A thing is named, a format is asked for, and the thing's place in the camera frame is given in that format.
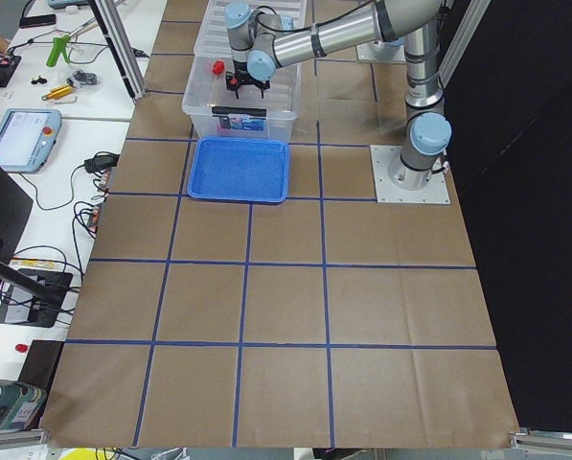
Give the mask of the red block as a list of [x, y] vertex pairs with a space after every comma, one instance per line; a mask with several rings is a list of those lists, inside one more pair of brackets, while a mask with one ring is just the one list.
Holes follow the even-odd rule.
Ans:
[[223, 74], [225, 71], [225, 64], [222, 60], [216, 60], [212, 67], [212, 73], [216, 76]]

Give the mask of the clear plastic storage box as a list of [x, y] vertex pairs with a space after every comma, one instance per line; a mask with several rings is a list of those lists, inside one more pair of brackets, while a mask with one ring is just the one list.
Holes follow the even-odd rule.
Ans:
[[[235, 71], [224, 22], [226, 1], [210, 1], [194, 45], [194, 61], [182, 100], [182, 111], [189, 115], [197, 135], [273, 139], [287, 142], [301, 107], [300, 64], [281, 68], [270, 79], [264, 99], [253, 85], [239, 89], [239, 99], [226, 88], [225, 72]], [[225, 72], [214, 75], [216, 60]], [[246, 115], [213, 115], [213, 106], [264, 108], [265, 118]]]

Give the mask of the teal device box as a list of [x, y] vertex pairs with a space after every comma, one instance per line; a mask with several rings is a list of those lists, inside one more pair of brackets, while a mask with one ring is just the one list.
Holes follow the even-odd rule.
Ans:
[[37, 386], [0, 379], [0, 432], [28, 428], [46, 396]]

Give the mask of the blue plastic tray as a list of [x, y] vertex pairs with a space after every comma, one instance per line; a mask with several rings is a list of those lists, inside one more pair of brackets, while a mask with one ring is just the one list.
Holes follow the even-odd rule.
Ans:
[[281, 203], [288, 195], [289, 144], [270, 139], [204, 137], [187, 191], [193, 198]]

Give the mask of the black power adapter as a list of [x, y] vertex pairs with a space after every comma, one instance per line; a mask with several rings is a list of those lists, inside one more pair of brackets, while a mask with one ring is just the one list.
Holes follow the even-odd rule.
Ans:
[[98, 173], [116, 167], [120, 155], [112, 152], [98, 152], [92, 158], [86, 159], [83, 166], [88, 173]]

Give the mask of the brass cylinder tool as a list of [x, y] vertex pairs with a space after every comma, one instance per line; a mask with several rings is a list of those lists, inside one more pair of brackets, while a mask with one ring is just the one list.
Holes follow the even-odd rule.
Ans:
[[56, 101], [69, 96], [74, 92], [75, 88], [69, 84], [63, 84], [51, 89], [48, 93], [41, 96], [42, 101]]

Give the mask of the black smartphone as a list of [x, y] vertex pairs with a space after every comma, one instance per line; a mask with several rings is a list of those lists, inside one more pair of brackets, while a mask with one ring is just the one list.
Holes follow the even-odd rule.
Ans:
[[21, 29], [35, 28], [35, 27], [45, 27], [55, 25], [57, 23], [57, 17], [54, 13], [41, 14], [33, 16], [24, 16], [19, 20], [19, 27]]

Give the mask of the blue teach pendant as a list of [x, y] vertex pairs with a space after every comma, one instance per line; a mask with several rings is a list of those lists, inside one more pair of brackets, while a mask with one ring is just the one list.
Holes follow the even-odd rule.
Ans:
[[62, 116], [56, 109], [8, 109], [0, 122], [0, 167], [37, 173], [57, 141]]

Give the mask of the black monitor stand base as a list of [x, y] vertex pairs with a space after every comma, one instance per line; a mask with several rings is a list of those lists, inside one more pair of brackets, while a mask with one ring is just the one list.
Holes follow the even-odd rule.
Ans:
[[68, 272], [55, 272], [43, 269], [22, 268], [20, 272], [49, 290], [60, 295], [55, 303], [39, 298], [27, 290], [3, 282], [0, 286], [0, 324], [51, 328], [61, 314], [72, 315], [62, 307], [73, 275]]

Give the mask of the aluminium frame post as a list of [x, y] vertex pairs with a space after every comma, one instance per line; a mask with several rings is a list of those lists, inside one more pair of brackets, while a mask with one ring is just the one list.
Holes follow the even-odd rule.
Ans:
[[88, 3], [115, 60], [128, 96], [133, 101], [143, 99], [147, 94], [147, 85], [115, 3], [111, 0], [89, 0]]

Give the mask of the green handled tool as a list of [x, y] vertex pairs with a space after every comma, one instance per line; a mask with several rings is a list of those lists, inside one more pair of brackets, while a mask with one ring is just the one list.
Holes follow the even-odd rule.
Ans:
[[68, 34], [54, 37], [52, 41], [52, 50], [47, 57], [45, 65], [49, 68], [53, 68], [57, 65], [58, 60], [63, 58], [66, 63], [70, 62], [70, 58], [67, 52], [67, 46], [71, 40], [71, 36]]

